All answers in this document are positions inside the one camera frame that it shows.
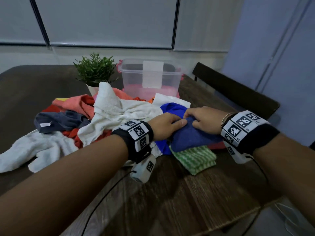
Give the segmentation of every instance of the hand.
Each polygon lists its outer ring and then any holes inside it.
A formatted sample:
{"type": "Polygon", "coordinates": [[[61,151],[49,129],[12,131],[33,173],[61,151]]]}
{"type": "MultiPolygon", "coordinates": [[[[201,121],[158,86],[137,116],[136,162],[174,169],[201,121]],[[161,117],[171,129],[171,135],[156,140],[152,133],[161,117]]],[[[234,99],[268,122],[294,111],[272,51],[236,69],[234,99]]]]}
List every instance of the hand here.
{"type": "Polygon", "coordinates": [[[169,138],[173,132],[185,126],[187,120],[181,119],[175,114],[164,113],[148,121],[148,124],[150,124],[153,130],[153,140],[160,141],[169,138]]]}
{"type": "Polygon", "coordinates": [[[192,123],[194,128],[210,134],[221,134],[221,122],[227,114],[227,112],[203,106],[187,109],[184,118],[194,116],[197,119],[192,123]]]}

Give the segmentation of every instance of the chair backrest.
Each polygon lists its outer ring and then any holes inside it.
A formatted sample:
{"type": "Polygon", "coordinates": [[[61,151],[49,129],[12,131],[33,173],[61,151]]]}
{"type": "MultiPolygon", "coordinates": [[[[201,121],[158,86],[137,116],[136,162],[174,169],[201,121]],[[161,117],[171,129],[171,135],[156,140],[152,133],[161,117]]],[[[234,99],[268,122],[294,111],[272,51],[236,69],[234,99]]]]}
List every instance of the chair backrest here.
{"type": "Polygon", "coordinates": [[[202,63],[197,63],[192,73],[234,103],[264,119],[268,119],[280,107],[280,103],[277,101],[228,78],[202,63]]]}

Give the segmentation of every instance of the green and white towel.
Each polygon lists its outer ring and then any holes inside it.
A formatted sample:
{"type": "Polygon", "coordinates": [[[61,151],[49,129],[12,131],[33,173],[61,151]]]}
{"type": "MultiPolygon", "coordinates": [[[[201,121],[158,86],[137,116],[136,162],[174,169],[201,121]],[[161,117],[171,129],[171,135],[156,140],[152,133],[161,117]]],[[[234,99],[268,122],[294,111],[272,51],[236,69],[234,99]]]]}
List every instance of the green and white towel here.
{"type": "Polygon", "coordinates": [[[216,155],[207,147],[193,147],[181,152],[173,152],[169,147],[176,159],[190,172],[196,175],[199,172],[214,166],[216,155]]]}

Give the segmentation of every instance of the person's left hand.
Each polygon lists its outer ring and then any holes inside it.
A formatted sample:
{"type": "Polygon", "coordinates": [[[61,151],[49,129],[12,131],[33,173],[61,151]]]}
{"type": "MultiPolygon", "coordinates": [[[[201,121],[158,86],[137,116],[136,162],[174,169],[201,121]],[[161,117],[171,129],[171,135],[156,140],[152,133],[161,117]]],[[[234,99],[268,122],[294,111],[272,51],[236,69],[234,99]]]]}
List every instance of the person's left hand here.
{"type": "Polygon", "coordinates": [[[181,129],[187,124],[186,119],[171,113],[164,113],[148,121],[153,130],[153,140],[160,141],[169,138],[173,132],[181,129]]]}

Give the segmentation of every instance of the person's right arm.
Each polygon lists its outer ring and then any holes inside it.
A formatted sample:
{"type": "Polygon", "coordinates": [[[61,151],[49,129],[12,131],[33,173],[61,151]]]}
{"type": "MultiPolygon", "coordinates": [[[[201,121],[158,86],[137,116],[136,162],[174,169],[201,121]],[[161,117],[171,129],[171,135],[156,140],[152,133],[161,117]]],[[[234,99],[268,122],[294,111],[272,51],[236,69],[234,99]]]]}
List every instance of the person's right arm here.
{"type": "MultiPolygon", "coordinates": [[[[209,108],[189,108],[184,118],[193,115],[195,128],[210,134],[221,133],[226,112],[209,108]]],[[[274,184],[315,226],[315,151],[278,134],[253,157],[274,184]]]]}

